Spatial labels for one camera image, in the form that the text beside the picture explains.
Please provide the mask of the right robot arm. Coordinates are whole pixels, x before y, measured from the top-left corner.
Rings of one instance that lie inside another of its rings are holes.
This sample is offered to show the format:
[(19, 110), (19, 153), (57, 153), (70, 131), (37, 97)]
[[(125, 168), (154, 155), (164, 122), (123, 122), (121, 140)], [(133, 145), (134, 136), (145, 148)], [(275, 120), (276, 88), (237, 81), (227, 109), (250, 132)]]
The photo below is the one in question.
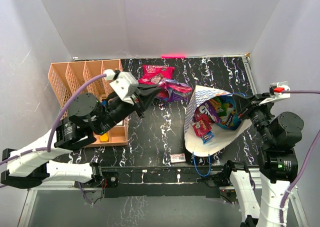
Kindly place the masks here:
[(241, 212), (242, 227), (285, 227), (289, 195), (298, 176), (295, 145), (302, 140), (304, 121), (295, 113), (271, 113), (275, 98), (269, 93), (234, 94), (240, 120), (249, 120), (262, 138), (259, 159), (261, 201), (257, 201), (249, 169), (227, 161), (223, 181), (233, 186)]

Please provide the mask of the purple candy bag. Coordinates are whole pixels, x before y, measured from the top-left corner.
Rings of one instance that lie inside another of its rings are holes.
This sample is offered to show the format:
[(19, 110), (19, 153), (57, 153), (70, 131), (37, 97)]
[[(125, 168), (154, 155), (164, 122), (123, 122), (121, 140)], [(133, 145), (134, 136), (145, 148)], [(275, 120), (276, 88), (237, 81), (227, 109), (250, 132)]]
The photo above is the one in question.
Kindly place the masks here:
[(163, 79), (158, 83), (161, 91), (156, 98), (165, 102), (178, 102), (189, 98), (193, 89), (185, 83), (173, 79)]

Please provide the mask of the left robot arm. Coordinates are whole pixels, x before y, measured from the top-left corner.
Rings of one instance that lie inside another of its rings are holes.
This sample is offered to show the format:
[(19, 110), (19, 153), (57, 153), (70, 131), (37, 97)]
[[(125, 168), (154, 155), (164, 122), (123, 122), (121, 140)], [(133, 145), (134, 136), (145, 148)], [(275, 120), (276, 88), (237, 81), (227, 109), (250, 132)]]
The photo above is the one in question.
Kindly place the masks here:
[(68, 116), (53, 128), (56, 142), (50, 144), (50, 151), (38, 147), (20, 151), (7, 148), (2, 152), (1, 164), (6, 164), (7, 169), (0, 175), (0, 186), (31, 189), (48, 181), (99, 186), (104, 175), (98, 163), (69, 164), (54, 159), (94, 143), (95, 136), (107, 133), (133, 112), (144, 117), (144, 112), (160, 91), (159, 85), (139, 84), (130, 97), (133, 103), (124, 102), (112, 92), (106, 105), (91, 93), (78, 95), (68, 106)]

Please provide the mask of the pink popcorn snack bag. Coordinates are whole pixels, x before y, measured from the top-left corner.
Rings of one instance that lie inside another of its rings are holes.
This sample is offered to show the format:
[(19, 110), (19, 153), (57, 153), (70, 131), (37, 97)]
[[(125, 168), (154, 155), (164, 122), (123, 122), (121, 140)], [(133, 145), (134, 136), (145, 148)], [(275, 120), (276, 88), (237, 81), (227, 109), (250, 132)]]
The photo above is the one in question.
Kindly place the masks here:
[(143, 65), (143, 75), (138, 80), (140, 84), (157, 85), (164, 79), (171, 79), (175, 68), (165, 65)]

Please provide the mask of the checkered paper bag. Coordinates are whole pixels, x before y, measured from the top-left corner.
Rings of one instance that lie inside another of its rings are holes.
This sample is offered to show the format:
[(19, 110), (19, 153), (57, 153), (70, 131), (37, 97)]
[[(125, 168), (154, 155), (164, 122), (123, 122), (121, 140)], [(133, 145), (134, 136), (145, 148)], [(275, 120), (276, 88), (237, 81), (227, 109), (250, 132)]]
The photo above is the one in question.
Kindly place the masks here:
[(187, 105), (183, 127), (184, 143), (186, 150), (191, 153), (192, 164), (201, 177), (207, 177), (209, 173), (199, 172), (197, 159), (204, 158), (207, 160), (208, 165), (211, 166), (212, 156), (231, 144), (252, 123), (250, 120), (241, 120), (241, 124), (236, 130), (226, 130), (216, 124), (210, 124), (214, 137), (206, 144), (203, 144), (201, 137), (196, 136), (192, 127), (192, 123), (196, 121), (196, 115), (201, 115), (197, 108), (211, 98), (225, 95), (233, 96), (234, 94), (222, 89), (197, 85)]

